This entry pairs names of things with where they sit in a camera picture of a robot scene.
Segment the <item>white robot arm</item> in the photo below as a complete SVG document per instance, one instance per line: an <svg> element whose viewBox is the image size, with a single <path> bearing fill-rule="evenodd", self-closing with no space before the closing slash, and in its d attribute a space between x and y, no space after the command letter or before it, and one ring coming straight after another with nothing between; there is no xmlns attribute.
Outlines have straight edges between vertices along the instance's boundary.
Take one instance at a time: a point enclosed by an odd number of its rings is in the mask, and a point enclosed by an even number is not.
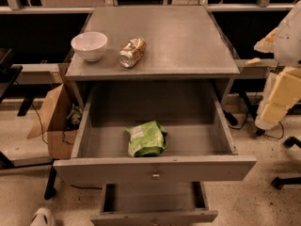
<svg viewBox="0 0 301 226"><path fill-rule="evenodd" d="M301 2L254 49L273 53L274 59L284 64L282 72L270 73L266 79L257 110L256 126L270 130L301 100Z"/></svg>

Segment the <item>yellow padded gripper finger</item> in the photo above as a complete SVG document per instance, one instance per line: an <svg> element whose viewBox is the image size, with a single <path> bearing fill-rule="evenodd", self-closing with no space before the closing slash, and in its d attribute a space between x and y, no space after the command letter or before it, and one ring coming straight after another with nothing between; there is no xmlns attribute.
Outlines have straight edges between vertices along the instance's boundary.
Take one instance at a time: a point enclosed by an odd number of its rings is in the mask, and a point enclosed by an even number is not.
<svg viewBox="0 0 301 226"><path fill-rule="evenodd" d="M281 73L270 73L257 110L255 125L271 130L301 100L301 69L285 67Z"/></svg>
<svg viewBox="0 0 301 226"><path fill-rule="evenodd" d="M274 28L263 39L256 42L254 50L261 53L273 53L274 52L274 39L278 31L278 28Z"/></svg>

